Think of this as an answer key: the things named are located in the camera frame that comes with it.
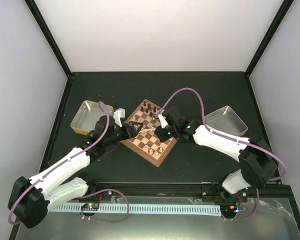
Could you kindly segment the light wooden king piece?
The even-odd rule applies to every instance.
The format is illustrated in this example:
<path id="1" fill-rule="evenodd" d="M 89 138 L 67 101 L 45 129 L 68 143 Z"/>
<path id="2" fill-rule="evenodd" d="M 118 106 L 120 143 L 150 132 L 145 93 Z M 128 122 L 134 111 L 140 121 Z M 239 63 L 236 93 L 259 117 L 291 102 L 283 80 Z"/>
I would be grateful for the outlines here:
<path id="1" fill-rule="evenodd" d="M 156 130 L 156 129 L 155 129 L 154 127 L 152 127 L 152 128 L 144 128 L 144 129 L 141 129 L 139 133 L 140 133 L 140 134 L 141 134 L 141 133 L 149 133 L 149 132 L 154 133 L 155 130 Z"/>

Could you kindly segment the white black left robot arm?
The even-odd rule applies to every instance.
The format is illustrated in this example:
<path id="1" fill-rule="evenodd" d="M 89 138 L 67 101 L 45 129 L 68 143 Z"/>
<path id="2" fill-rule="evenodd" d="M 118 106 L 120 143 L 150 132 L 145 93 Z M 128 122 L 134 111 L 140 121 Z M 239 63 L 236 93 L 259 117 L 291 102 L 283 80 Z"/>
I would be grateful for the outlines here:
<path id="1" fill-rule="evenodd" d="M 95 128 L 65 157 L 46 170 L 30 177 L 19 177 L 13 184 L 8 201 L 8 222 L 23 223 L 27 228 L 37 226 L 55 207 L 73 199 L 91 200 L 108 189 L 97 190 L 93 179 L 83 174 L 72 180 L 76 172 L 86 168 L 106 152 L 106 148 L 136 137 L 143 124 L 122 123 L 120 118 L 102 116 Z"/>

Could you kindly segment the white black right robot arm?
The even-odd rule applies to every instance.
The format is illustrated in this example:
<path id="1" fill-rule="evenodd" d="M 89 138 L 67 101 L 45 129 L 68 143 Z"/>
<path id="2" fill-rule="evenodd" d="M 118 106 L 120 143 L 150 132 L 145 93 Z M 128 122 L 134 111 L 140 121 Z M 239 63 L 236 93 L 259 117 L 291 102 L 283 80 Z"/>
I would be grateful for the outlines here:
<path id="1" fill-rule="evenodd" d="M 189 120 L 174 106 L 157 111 L 160 125 L 155 134 L 161 142 L 175 138 L 216 150 L 239 163 L 239 169 L 228 174 L 217 189 L 218 198 L 230 201 L 246 188 L 263 189 L 272 178 L 278 163 L 271 156 L 267 143 L 258 138 L 252 141 L 211 128 L 200 120 Z"/>

